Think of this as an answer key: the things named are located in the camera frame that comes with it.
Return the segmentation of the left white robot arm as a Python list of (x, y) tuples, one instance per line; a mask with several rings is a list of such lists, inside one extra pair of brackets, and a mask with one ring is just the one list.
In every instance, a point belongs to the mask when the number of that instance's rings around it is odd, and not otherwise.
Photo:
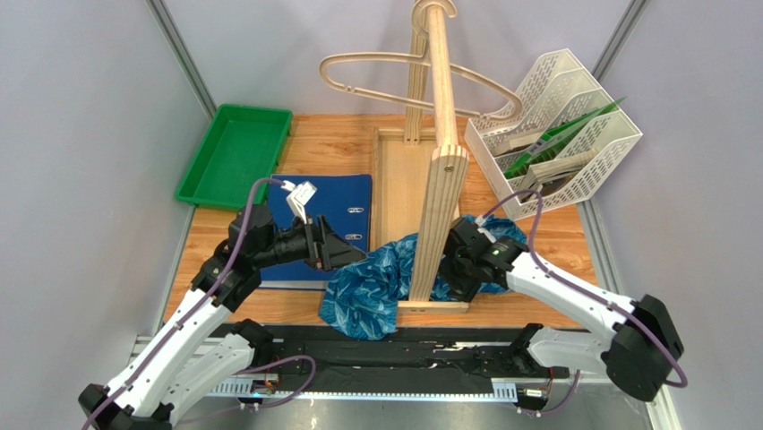
[(201, 266), (172, 317), (121, 373), (79, 396), (86, 429), (171, 429), (214, 387), (272, 357), (272, 334), (250, 319), (236, 323), (200, 358), (193, 353), (261, 285), (261, 270), (302, 261), (331, 271), (365, 253), (338, 235), (322, 215), (280, 229), (270, 209), (250, 204), (228, 237)]

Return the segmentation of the blue patterned shorts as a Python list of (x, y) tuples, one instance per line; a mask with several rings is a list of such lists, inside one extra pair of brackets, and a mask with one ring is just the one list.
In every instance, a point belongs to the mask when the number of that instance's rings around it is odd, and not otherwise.
[[(485, 227), (496, 237), (483, 259), (495, 269), (492, 281), (479, 292), (501, 294), (508, 290), (504, 270), (510, 267), (512, 245), (527, 248), (527, 235), (510, 219), (486, 217)], [(381, 340), (397, 329), (399, 303), (411, 296), (418, 234), (370, 252), (367, 257), (339, 269), (329, 280), (319, 316), (331, 328), (357, 340)], [(430, 299), (459, 302), (449, 296), (450, 287), (435, 276)]]

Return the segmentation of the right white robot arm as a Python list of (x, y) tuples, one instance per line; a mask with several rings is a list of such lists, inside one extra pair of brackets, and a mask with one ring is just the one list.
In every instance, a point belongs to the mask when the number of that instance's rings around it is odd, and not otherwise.
[(512, 343), (531, 363), (604, 374), (621, 391), (653, 400), (669, 383), (684, 347), (667, 306), (594, 286), (549, 263), (528, 245), (497, 237), (484, 220), (452, 222), (439, 275), (458, 301), (470, 302), (484, 284), (539, 300), (583, 327), (560, 331), (529, 324)]

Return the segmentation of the wooden clothes hanger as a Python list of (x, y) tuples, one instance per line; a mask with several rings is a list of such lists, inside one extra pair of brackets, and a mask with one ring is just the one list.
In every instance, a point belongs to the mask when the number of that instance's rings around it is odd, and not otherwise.
[[(457, 8), (451, 1), (416, 1), (414, 3), (414, 7), (411, 13), (413, 40), (417, 40), (423, 44), (423, 51), (420, 54), (405, 54), (395, 52), (359, 52), (327, 56), (322, 59), (319, 65), (319, 74), (321, 79), (333, 90), (354, 94), (359, 97), (368, 99), (377, 99), (390, 103), (401, 104), (408, 108), (418, 108), (433, 112), (435, 110), (435, 105), (432, 102), (423, 100), (420, 96), (414, 96), (413, 98), (400, 97), (376, 90), (369, 90), (362, 87), (346, 85), (340, 82), (336, 82), (329, 76), (329, 67), (332, 65), (360, 62), (407, 64), (409, 65), (410, 81), (413, 81), (416, 77), (424, 76), (425, 72), (433, 67), (432, 56), (430, 54), (431, 23), (430, 19), (428, 18), (428, 13), (432, 8), (442, 11), (443, 14), (449, 18), (454, 18), (457, 16)], [(509, 90), (498, 82), (461, 65), (450, 63), (448, 65), (448, 69), (450, 74), (456, 74), (464, 79), (475, 82), (489, 90), (501, 94), (515, 108), (515, 110), (510, 114), (502, 114), (500, 112), (487, 114), (473, 110), (457, 108), (455, 110), (456, 115), (499, 122), (514, 121), (519, 118), (520, 114), (522, 113), (524, 104), (520, 97), (518, 97), (512, 90)]]

